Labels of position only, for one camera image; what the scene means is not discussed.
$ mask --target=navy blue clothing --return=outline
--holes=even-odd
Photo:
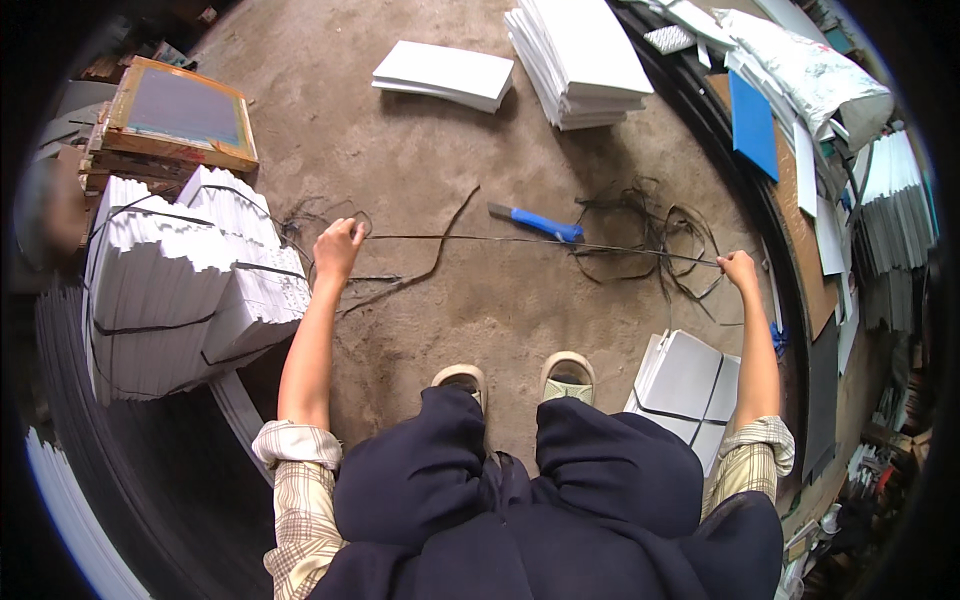
[[[428,388],[413,419],[348,452],[333,494],[350,545],[311,598],[769,600],[780,520],[761,492],[699,523],[703,472],[673,433],[572,397],[537,411],[537,465],[484,450],[480,406]]]

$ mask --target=dirty floor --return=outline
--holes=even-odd
[[[578,197],[610,194],[635,176],[660,183],[661,210],[692,206],[708,217],[721,252],[743,249],[757,263],[760,239],[746,214],[674,112],[653,96],[647,109],[612,128],[552,129],[516,59],[503,25],[514,0],[246,0],[194,53],[200,72],[232,85],[251,102],[261,167],[257,191],[280,219],[293,218],[306,249],[322,230],[312,215],[370,215],[378,234],[437,234],[476,185],[480,191],[453,233],[523,235],[494,221],[487,201],[572,221]],[[456,46],[516,60],[515,86],[496,115],[438,99],[384,93],[371,72],[397,40]],[[358,258],[362,276],[428,270],[439,242],[371,240]],[[684,240],[678,252],[690,252]],[[636,270],[623,267],[622,275]],[[698,267],[693,287],[715,270]],[[769,281],[761,273],[769,296]],[[376,289],[364,283],[347,291]],[[706,305],[717,321],[738,323],[739,296],[726,281]],[[773,315],[767,298],[768,315]],[[596,405],[623,407],[647,341],[671,324],[715,348],[739,353],[742,328],[715,324],[655,277],[596,284],[558,247],[447,242],[437,273],[337,323],[332,426],[350,447],[412,417],[419,392],[439,369],[473,363],[490,387],[492,447],[535,470],[540,366],[572,349],[596,369]],[[248,370],[269,417],[282,351]],[[258,385],[251,372],[267,373]]]

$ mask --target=foot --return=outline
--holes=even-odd
[[[453,365],[443,369],[434,376],[430,387],[444,385],[467,392],[480,404],[480,410],[487,412],[487,379],[473,365]]]
[[[572,396],[593,406],[593,382],[596,375],[589,361],[576,352],[557,352],[543,363],[540,384],[543,400]]]

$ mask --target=plaid shirt sleeve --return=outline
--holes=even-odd
[[[775,502],[777,477],[793,468],[793,435],[780,417],[760,417],[724,439],[718,456],[720,468],[704,495],[701,519],[739,492],[763,492]]]
[[[333,519],[333,472],[340,443],[328,431],[290,420],[266,423],[253,452],[276,469],[276,548],[263,564],[274,577],[275,600],[305,598],[347,543]]]

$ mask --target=blue board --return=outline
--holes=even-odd
[[[780,180],[774,117],[763,94],[730,72],[730,104],[733,113],[733,149],[749,158],[763,172]]]

